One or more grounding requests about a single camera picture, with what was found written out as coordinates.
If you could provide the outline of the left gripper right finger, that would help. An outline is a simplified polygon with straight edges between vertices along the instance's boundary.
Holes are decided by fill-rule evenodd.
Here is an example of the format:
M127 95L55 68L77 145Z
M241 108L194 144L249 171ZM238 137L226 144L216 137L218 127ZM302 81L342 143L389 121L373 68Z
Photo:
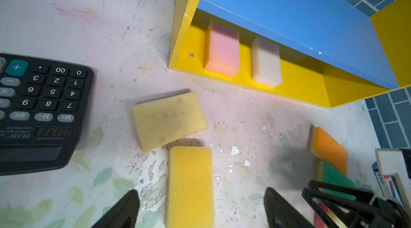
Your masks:
M308 220L271 187L267 187L265 190L264 208L269 228L313 227Z

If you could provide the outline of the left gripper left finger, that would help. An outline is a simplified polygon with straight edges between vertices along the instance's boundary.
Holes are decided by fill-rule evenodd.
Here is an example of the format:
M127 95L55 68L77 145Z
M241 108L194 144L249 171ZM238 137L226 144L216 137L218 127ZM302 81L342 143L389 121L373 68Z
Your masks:
M92 228L134 228L140 208L138 192L128 191Z

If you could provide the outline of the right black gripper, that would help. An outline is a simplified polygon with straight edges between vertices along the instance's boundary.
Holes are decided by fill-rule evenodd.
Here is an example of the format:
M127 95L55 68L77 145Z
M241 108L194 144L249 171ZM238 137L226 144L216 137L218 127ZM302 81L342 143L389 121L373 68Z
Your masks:
M304 188L302 197L327 228L338 225L320 204L325 205L348 228L411 227L411 218L398 201L379 198L370 190L311 180Z

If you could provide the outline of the green sponge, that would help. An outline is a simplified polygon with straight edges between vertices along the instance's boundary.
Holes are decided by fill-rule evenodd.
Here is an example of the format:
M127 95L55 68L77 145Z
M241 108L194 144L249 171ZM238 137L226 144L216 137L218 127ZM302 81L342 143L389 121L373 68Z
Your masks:
M317 176L319 182L356 188L355 183L337 170L327 161L317 162Z

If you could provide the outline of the orange sponge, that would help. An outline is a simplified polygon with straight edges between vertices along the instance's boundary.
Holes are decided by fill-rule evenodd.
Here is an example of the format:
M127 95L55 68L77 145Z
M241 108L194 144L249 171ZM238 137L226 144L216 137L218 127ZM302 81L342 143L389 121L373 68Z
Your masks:
M321 127L311 129L309 152L348 175L348 151Z

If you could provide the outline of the yellow sponge rectangle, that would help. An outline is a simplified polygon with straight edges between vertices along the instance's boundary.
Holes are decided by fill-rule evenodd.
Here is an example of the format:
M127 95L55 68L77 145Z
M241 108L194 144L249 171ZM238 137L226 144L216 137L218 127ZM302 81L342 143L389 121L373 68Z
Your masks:
M210 148L171 148L165 226L213 228L213 189L213 155Z

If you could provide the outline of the beige pale pink sponge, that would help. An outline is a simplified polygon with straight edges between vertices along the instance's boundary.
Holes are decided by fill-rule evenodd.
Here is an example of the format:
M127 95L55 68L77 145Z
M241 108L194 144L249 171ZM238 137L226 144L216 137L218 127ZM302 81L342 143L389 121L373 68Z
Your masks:
M265 37L257 37L251 44L252 80L275 88L283 83L279 46Z

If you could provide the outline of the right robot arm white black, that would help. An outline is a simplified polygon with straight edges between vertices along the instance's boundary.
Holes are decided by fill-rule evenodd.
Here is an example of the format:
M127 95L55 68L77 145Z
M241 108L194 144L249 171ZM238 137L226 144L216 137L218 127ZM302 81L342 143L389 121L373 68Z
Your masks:
M370 190L311 180L302 197L329 228L337 223L321 208L335 214L348 228L408 228L411 225L411 151L377 149L383 175L394 176L402 201L382 199Z

